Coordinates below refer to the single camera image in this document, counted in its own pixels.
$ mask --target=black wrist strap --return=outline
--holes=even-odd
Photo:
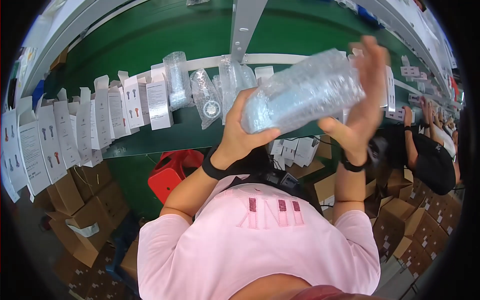
[[[204,161],[202,162],[202,169],[204,172],[211,178],[216,179],[216,180],[221,180],[228,176],[228,173],[226,170],[219,170],[212,166],[212,162],[210,161],[210,158],[212,157],[212,154],[216,151],[218,148],[218,145],[213,146],[212,149],[208,152],[207,156],[204,158]]]
[[[345,156],[345,150],[343,150],[343,148],[340,149],[340,154],[341,154],[340,162],[342,163],[345,170],[350,172],[355,172],[355,173],[361,172],[365,169],[365,167],[367,167],[369,163],[368,155],[367,155],[367,161],[362,166],[354,166],[348,161],[347,157]]]

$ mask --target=open cardboard box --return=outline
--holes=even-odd
[[[90,200],[72,216],[59,211],[49,212],[47,215],[52,218],[49,224],[68,252],[85,265],[92,267],[99,251],[113,231],[98,199]],[[74,232],[67,224],[79,229],[97,224],[98,232],[87,238]]]

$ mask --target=right hand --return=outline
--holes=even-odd
[[[408,106],[402,106],[402,108],[405,110],[405,116],[403,118],[403,124],[405,126],[412,125],[412,110]]]
[[[342,146],[353,165],[361,166],[367,161],[368,142],[382,120],[380,103],[386,98],[385,64],[389,58],[373,36],[363,36],[362,43],[350,46],[363,51],[363,57],[355,58],[355,66],[366,97],[351,108],[346,125],[327,117],[320,119],[318,126]]]

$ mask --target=metal frame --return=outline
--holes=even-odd
[[[267,1],[233,1],[232,29],[230,34],[230,54],[232,59],[242,61]]]
[[[44,46],[37,50],[17,93],[22,97],[31,95],[55,58],[71,43],[72,36],[78,36],[93,22],[123,3],[125,0],[67,0],[57,12]]]
[[[421,37],[413,29],[407,19],[395,9],[390,1],[397,0],[355,0],[357,4],[372,12],[379,19],[384,21],[396,32],[398,32],[405,39],[405,41],[413,47],[435,75],[442,92],[445,95],[450,95],[450,91],[448,90],[448,85],[445,82],[441,66],[437,66],[427,45],[424,43],[424,41],[422,41]]]

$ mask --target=plastic bag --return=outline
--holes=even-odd
[[[198,69],[190,75],[192,95],[198,113],[202,119],[202,130],[210,126],[222,112],[218,93],[204,69]]]
[[[253,70],[247,65],[241,65],[241,70],[243,73],[243,85],[244,89],[257,87],[257,78],[253,74]]]
[[[220,73],[223,92],[222,124],[225,125],[225,117],[230,108],[232,108],[233,102],[237,98],[239,92],[245,89],[243,84],[243,70],[238,61],[231,60],[230,57],[224,57],[218,64],[218,72]]]
[[[247,99],[241,126],[247,133],[279,128],[284,134],[349,108],[364,96],[357,69],[331,49],[265,81]]]
[[[218,93],[218,98],[220,101],[223,101],[222,82],[220,81],[220,75],[213,76],[212,83]]]
[[[167,73],[168,99],[172,111],[194,106],[185,52],[172,52],[163,58],[163,63]]]

